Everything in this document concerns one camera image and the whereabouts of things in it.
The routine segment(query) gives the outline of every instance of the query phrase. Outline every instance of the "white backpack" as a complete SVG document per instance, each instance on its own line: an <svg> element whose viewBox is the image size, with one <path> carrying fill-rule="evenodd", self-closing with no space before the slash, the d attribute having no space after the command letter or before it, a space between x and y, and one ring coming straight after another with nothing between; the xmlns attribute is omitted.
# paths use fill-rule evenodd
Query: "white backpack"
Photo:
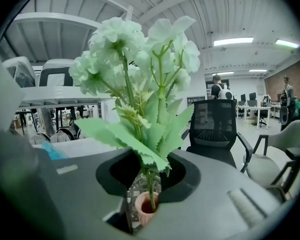
<svg viewBox="0 0 300 240"><path fill-rule="evenodd" d="M216 85L220 88L219 94L217 99L218 100L233 100L234 96L232 92L227 88L227 85L224 84L224 89L222 89L221 85L217 84Z"/></svg>

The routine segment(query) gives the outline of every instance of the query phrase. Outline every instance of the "man with backpack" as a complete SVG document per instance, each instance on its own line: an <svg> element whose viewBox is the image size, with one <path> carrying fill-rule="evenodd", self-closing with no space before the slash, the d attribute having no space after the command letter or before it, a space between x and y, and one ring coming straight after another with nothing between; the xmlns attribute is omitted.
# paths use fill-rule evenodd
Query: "man with backpack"
<svg viewBox="0 0 300 240"><path fill-rule="evenodd" d="M212 99L233 100L233 95L226 84L221 83L221 77L215 74L212 78L214 85L211 88Z"/></svg>
<svg viewBox="0 0 300 240"><path fill-rule="evenodd" d="M288 76L284 76L283 82L284 86L280 97L281 131L283 131L293 121L295 115L294 89L289 84L290 81Z"/></svg>
<svg viewBox="0 0 300 240"><path fill-rule="evenodd" d="M221 83L220 75L215 74L212 78L214 85L211 88L211 98L214 100L233 100L233 95L228 89L226 84ZM231 116L229 107L224 103L211 104L212 107L212 118L214 123L214 130L226 131L228 129L228 120Z"/></svg>

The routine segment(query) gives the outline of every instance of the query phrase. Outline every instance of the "white chair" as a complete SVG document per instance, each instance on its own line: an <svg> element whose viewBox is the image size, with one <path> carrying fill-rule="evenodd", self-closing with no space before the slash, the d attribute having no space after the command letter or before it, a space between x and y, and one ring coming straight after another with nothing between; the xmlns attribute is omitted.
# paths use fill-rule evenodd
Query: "white chair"
<svg viewBox="0 0 300 240"><path fill-rule="evenodd" d="M70 142L71 139L62 131L59 131L51 136L50 142L51 143L59 143L59 142Z"/></svg>
<svg viewBox="0 0 300 240"><path fill-rule="evenodd" d="M37 133L30 138L31 145L42 144L43 142L49 141L44 135Z"/></svg>
<svg viewBox="0 0 300 240"><path fill-rule="evenodd" d="M262 139L265 139L264 151L263 154L257 154L256 151ZM275 147L286 152L292 161L287 162L280 170L275 161L267 156L268 147ZM251 158L246 160L246 156L243 157L243 161L247 162L246 172L249 178L267 189L270 186L276 186L287 193L300 169L300 155L291 154L290 148L300 150L300 120L293 121L280 133L259 136ZM291 171L281 188L283 175L288 168L291 168Z"/></svg>
<svg viewBox="0 0 300 240"><path fill-rule="evenodd" d="M77 140L82 140L82 139L86 139L87 137L81 133L81 129L79 129L78 134L77 134Z"/></svg>

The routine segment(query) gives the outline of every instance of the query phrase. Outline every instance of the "white shelf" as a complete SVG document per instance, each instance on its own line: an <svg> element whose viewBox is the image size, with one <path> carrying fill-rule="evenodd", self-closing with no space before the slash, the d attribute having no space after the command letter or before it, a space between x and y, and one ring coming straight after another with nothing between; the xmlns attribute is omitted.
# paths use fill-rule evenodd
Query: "white shelf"
<svg viewBox="0 0 300 240"><path fill-rule="evenodd" d="M107 93L98 96L82 94L78 86L40 86L22 88L25 96L20 109L62 108L79 105L95 105L111 99Z"/></svg>

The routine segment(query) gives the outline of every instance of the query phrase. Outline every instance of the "computer monitor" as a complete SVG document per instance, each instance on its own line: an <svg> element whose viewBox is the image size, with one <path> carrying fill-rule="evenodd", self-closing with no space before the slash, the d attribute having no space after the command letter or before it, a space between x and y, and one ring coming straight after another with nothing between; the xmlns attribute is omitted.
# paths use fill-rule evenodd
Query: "computer monitor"
<svg viewBox="0 0 300 240"><path fill-rule="evenodd" d="M250 101L255 101L256 98L257 98L257 95L256 95L255 92L249 94L249 100L250 100Z"/></svg>

